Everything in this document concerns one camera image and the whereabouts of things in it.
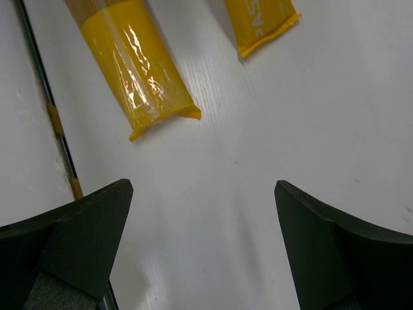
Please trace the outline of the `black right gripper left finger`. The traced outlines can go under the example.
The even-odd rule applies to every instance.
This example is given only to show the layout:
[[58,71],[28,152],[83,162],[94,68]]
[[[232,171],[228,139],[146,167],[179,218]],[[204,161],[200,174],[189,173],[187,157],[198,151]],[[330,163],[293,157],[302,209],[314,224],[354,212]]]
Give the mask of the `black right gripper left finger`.
[[121,179],[1,227],[1,309],[117,309],[110,273],[133,187]]

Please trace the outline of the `yellow spaghetti pack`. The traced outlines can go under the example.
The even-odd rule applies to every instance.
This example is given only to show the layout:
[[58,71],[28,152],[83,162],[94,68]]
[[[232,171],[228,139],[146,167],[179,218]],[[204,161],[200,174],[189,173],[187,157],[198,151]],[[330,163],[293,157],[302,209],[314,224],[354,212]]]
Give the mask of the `yellow spaghetti pack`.
[[291,0],[226,0],[225,6],[242,58],[285,33],[302,16]]
[[130,141],[168,118],[201,119],[144,1],[66,1],[131,127]]

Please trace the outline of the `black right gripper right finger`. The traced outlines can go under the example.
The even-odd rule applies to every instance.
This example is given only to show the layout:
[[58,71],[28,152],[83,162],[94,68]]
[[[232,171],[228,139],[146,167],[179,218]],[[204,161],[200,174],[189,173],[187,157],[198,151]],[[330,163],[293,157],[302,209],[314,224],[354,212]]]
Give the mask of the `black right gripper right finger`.
[[275,201],[301,309],[412,309],[412,236],[356,218],[285,180]]

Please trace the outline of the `yellow spaghetti pack on table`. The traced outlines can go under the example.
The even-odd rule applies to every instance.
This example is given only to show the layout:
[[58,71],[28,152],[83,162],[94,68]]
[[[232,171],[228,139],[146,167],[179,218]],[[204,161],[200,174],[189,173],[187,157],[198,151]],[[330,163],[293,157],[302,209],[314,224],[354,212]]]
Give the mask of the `yellow spaghetti pack on table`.
[[168,118],[201,119],[144,1],[66,1],[131,127],[130,141]]

